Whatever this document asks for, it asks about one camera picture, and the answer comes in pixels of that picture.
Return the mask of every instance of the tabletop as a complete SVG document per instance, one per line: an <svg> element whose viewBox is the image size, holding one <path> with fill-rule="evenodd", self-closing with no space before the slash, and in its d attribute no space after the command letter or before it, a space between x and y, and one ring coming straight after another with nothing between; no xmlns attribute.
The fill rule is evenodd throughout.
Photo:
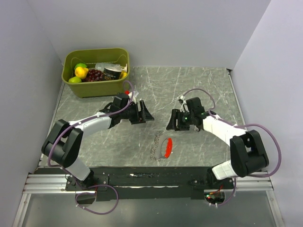
<svg viewBox="0 0 303 227"><path fill-rule="evenodd" d="M83 139L80 159L87 166L213 166L230 158L229 147L214 135L200 131L166 131L171 110L180 108L178 97L189 89L200 87L215 99L214 110L223 119L243 124L232 82L227 69L198 67L132 67L130 81L149 112L155 118L143 124L123 121ZM186 98L199 97L205 109L212 107L210 98L193 91ZM54 121L74 121L94 115L113 96L78 98L65 85ZM151 159L155 134L164 131L173 141L167 159ZM40 166L47 166L43 157Z"/></svg>

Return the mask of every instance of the green fruit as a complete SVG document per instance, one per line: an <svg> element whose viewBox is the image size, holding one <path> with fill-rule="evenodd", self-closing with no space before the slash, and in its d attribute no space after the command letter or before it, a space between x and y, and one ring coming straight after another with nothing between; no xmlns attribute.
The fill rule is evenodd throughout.
<svg viewBox="0 0 303 227"><path fill-rule="evenodd" d="M76 64L74 70L75 70L77 67L87 68L87 65L84 64L84 63L78 63L78 64Z"/></svg>
<svg viewBox="0 0 303 227"><path fill-rule="evenodd" d="M72 77L68 80L68 82L75 84L75 83L81 83L82 80L79 77Z"/></svg>

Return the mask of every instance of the robotic arm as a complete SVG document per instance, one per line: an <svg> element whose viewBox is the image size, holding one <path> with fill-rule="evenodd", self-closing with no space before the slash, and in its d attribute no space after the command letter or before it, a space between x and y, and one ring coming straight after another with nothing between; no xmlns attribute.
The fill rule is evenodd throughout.
<svg viewBox="0 0 303 227"><path fill-rule="evenodd" d="M126 107L130 98L131 93L128 95L119 93L115 96L112 103L107 104L104 109L91 117L71 122L58 120L42 146L42 153L49 156L51 148L59 135L71 125L79 123L63 136L63 138L67 138L65 142L60 140L55 146L51 160L64 167L76 177L82 186L92 186L94 183L94 172L85 166L78 158L82 139L97 131L110 129L119 124L122 119L128 119L131 124L145 123L146 121L154 120L152 115L148 112L144 101L140 100L138 103L135 97L133 97L128 108L115 114L115 112Z"/></svg>
<svg viewBox="0 0 303 227"><path fill-rule="evenodd" d="M214 118L205 111L198 97L179 101L184 110L172 110L166 130L186 131L194 125L196 131L201 129L208 131L230 146L231 159L208 170L209 184L232 176L245 177L268 166L268 157L260 134L256 130L235 128L220 121L220 117L211 111Z"/></svg>

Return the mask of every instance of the metal frame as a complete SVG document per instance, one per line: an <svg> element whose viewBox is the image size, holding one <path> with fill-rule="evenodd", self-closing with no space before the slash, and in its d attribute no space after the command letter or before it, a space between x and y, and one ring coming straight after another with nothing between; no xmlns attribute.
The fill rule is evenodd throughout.
<svg viewBox="0 0 303 227"><path fill-rule="evenodd" d="M240 104L232 83L232 78L231 75L229 73L229 79L231 82L231 86L232 86L232 90L234 92L235 98L236 98L236 102L238 104L239 107L239 111L240 111L240 115L241 118L243 120L243 123L245 123L244 121L244 117L242 115L242 111L240 108ZM53 122L54 122L54 118L59 106L59 102L61 99L61 95L63 92L63 88L64 88L64 83L62 83L61 85L61 89L58 95L58 99L57 99L57 103L56 103L56 107L54 110L54 114L53 114L53 118L50 124L50 129L52 128ZM43 154L40 158L40 162L38 165L38 168L40 167L41 164L41 160L42 160ZM260 175L265 175L267 174L267 172L261 172L258 173ZM27 207L28 207L28 203L30 201L30 197L31 194L51 194L51 193L78 193L78 192L67 192L65 190L65 186L67 183L67 179L66 179L66 175L63 174L59 174L59 175L33 175L33 174L29 174L27 177L27 181L25 183L24 189L23 189L23 195L21 198L21 202L15 217L15 221L13 224L13 227L21 227L23 224L23 220L27 211ZM275 194L273 192L273 185L271 183L271 180L269 177L265 177L265 178L255 178L255 177L244 177L244 178L238 178L237 179L237 191L266 191L267 192L267 198L268 198L268 202L269 205L271 207L271 211L273 213L274 216L274 220L276 222L276 226L278 227L284 227L284 222L281 216L281 212L280 212L280 208L279 205L277 203Z"/></svg>

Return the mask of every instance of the plastic container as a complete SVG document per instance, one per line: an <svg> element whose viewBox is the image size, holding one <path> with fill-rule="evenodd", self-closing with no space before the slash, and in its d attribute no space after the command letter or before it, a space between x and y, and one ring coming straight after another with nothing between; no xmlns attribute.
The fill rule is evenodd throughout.
<svg viewBox="0 0 303 227"><path fill-rule="evenodd" d="M78 63L85 63L88 68L94 68L96 63L106 62L119 64L122 67L127 64L127 76L122 79L98 82L69 83L68 80L74 76L74 67ZM124 91L123 82L128 79L129 75L129 55L125 49L93 49L73 51L66 56L62 80L67 84L73 93L80 97L95 96L113 96Z"/></svg>

